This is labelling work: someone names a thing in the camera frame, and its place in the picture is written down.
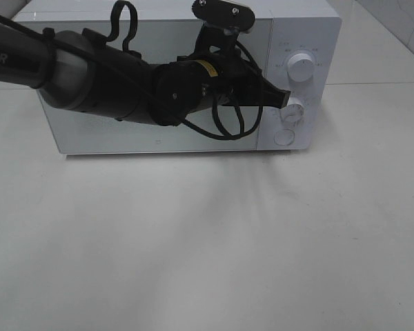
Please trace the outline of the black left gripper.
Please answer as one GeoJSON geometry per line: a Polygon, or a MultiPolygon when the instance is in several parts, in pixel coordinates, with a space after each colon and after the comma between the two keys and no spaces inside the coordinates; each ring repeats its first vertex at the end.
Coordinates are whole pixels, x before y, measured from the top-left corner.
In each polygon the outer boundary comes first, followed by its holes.
{"type": "Polygon", "coordinates": [[[243,46],[196,49],[177,58],[177,74],[199,103],[221,106],[263,106],[282,109],[290,99],[290,90],[282,90],[262,76],[250,55],[242,57],[243,46]]]}

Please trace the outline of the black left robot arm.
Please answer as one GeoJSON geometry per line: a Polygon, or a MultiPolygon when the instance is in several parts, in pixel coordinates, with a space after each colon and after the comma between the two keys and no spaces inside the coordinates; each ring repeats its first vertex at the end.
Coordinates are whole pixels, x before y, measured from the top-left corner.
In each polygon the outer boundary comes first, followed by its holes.
{"type": "Polygon", "coordinates": [[[202,21],[193,52],[160,64],[130,49],[139,17],[128,1],[115,2],[106,35],[36,32],[0,15],[0,81],[37,90],[53,108],[117,121],[191,127],[188,115],[210,109],[218,140],[235,138],[218,114],[232,107],[246,136],[242,107],[281,109],[290,92],[265,79],[239,41],[255,24],[250,8],[214,1],[192,11],[202,21]]]}

